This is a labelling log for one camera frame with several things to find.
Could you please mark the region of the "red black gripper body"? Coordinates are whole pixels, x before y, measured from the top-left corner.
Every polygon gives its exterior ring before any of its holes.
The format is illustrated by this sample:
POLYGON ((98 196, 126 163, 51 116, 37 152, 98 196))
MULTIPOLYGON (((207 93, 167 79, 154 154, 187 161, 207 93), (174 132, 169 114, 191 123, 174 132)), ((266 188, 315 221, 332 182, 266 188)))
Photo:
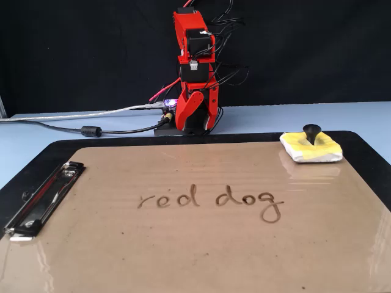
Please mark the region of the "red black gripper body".
POLYGON ((183 56, 178 56, 181 92, 185 89, 185 85, 189 84, 201 84, 201 89, 211 87, 213 91, 218 91, 219 84, 212 87, 212 84, 216 82, 215 63, 201 63, 195 60, 185 63, 185 61, 183 56))

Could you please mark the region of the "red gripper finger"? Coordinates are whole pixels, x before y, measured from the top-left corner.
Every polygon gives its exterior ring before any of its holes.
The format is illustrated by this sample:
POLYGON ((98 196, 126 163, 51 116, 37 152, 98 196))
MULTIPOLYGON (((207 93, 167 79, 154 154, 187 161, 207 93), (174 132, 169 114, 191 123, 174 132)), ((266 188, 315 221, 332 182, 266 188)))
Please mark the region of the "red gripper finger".
POLYGON ((216 121, 217 110, 218 110, 218 87, 212 87, 209 89, 209 104, 208 104, 208 115, 209 120, 206 125, 207 129, 211 129, 216 121))
POLYGON ((186 120, 204 101, 204 95, 201 91, 192 92, 188 95, 188 91, 183 89, 178 98, 175 110, 175 123, 178 128, 184 128, 186 120))

